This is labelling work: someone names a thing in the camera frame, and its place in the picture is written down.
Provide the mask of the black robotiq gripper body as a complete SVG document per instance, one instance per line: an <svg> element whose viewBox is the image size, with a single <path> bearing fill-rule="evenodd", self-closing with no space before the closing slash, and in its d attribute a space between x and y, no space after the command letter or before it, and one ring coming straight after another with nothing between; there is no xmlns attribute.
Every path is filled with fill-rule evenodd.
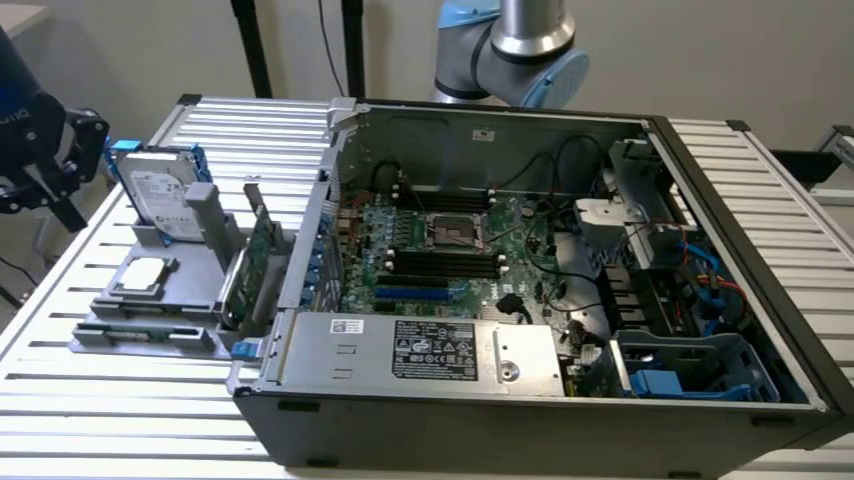
<svg viewBox="0 0 854 480"><path fill-rule="evenodd" d="M60 176L72 169L56 155L61 144L66 111L44 91L14 43L1 30L1 172L33 165L42 176Z"/></svg>

